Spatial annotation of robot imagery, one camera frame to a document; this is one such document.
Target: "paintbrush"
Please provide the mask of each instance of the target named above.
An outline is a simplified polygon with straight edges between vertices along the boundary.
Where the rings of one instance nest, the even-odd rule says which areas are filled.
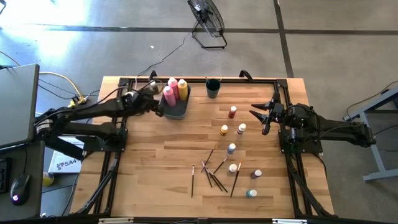
[[[207,168],[207,171],[210,173],[210,175],[212,176],[214,181],[217,181],[221,187],[225,190],[225,192],[228,193],[228,191],[225,189],[224,185],[217,179],[216,175],[214,175],[214,173],[212,173],[212,171],[209,170],[209,168]]]
[[[203,160],[201,160],[201,165],[203,166],[203,168],[205,167],[205,162],[203,162]],[[213,187],[213,185],[211,184],[210,178],[209,178],[209,173],[206,172],[206,176],[207,176],[207,179],[209,180],[210,187]]]
[[[210,177],[214,180],[214,183],[216,183],[217,187],[223,191],[223,189],[221,189],[220,185],[218,184],[217,180],[210,174],[210,170],[209,168],[206,168],[206,172],[209,173]]]
[[[224,164],[224,162],[228,159],[228,157],[225,157],[225,159],[221,162],[221,164],[217,167],[216,171],[214,171],[213,174],[216,174],[216,172],[218,171],[218,169]]]
[[[234,181],[234,185],[232,186],[232,191],[231,191],[230,197],[232,197],[232,194],[234,193],[235,184],[236,184],[236,180],[238,179],[239,170],[241,169],[241,165],[242,165],[242,161],[239,162],[238,171],[236,171],[235,181]]]
[[[191,189],[191,198],[193,197],[193,176],[195,175],[195,165],[192,165],[192,189]]]
[[[207,160],[206,160],[206,162],[205,162],[205,165],[207,165],[207,162],[209,161],[210,156],[212,155],[212,153],[213,153],[213,151],[216,149],[216,147],[217,147],[217,143],[216,143],[216,145],[214,146],[213,150],[211,150],[210,155],[209,155],[209,157],[207,158]]]

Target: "computer mouse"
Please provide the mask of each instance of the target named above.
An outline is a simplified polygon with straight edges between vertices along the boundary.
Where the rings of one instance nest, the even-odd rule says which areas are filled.
[[[29,174],[22,174],[14,179],[11,185],[10,197],[14,205],[23,205],[29,198]]]

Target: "yellow cable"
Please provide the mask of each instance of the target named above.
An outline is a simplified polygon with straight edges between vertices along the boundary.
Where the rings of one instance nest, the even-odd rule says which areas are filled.
[[[79,94],[79,96],[81,96],[81,94],[80,94],[79,90],[77,89],[77,87],[75,86],[75,84],[74,84],[72,81],[70,81],[70,79],[69,79],[68,77],[66,77],[65,75],[61,75],[61,74],[58,74],[58,73],[55,73],[55,72],[40,72],[39,74],[40,74],[40,75],[41,75],[41,74],[56,75],[56,76],[59,76],[59,77],[62,77],[62,78],[64,78],[64,79],[68,80],[68,82],[69,82],[70,84],[72,84],[72,86],[75,88],[75,90],[76,90],[76,92]]]
[[[7,58],[11,59],[11,60],[12,60],[13,62],[15,62],[18,66],[20,66],[20,64],[19,64],[16,60],[14,60],[12,57],[8,56],[8,54],[2,52],[1,50],[0,50],[0,53],[4,54]]]

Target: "gray tray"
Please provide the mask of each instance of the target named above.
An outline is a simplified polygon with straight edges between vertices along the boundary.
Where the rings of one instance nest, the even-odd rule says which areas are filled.
[[[189,101],[189,95],[191,93],[191,87],[188,85],[188,98],[183,101],[180,98],[177,99],[175,106],[169,106],[162,95],[160,106],[163,107],[163,115],[168,119],[184,119],[185,113],[187,112],[187,105]]]

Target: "paint bottle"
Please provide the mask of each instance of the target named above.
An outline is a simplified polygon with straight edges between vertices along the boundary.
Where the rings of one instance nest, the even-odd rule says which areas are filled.
[[[232,106],[231,109],[229,110],[228,117],[231,119],[234,118],[235,113],[236,113],[236,106]]]
[[[261,175],[262,175],[261,170],[255,170],[255,171],[253,171],[253,172],[250,174],[250,177],[251,177],[252,179],[256,179],[256,178],[260,177]]]
[[[231,144],[229,144],[228,150],[227,150],[226,152],[227,152],[228,154],[232,154],[232,153],[234,153],[235,149],[236,149],[235,144],[231,143]]]
[[[257,190],[248,190],[246,192],[246,197],[248,198],[254,198],[255,196],[257,196]]]
[[[227,125],[223,125],[221,127],[220,135],[224,136],[227,132],[228,132],[228,126]]]
[[[149,84],[149,88],[151,88],[151,90],[152,90],[154,93],[158,93],[158,92],[159,92],[159,87],[157,86],[157,84],[156,84],[155,81],[152,81],[152,82]]]
[[[228,173],[234,174],[238,170],[238,166],[236,164],[231,164],[228,167]]]
[[[246,125],[245,124],[241,124],[238,127],[238,130],[236,131],[238,134],[243,134],[244,130],[246,130]]]
[[[173,89],[169,86],[166,86],[163,90],[164,98],[169,106],[175,106],[175,97]]]
[[[169,81],[167,82],[168,86],[173,88],[175,99],[179,99],[180,96],[178,94],[178,82],[174,77],[170,77]]]
[[[178,81],[178,93],[180,95],[180,99],[185,101],[188,98],[188,84],[184,79],[180,79]]]

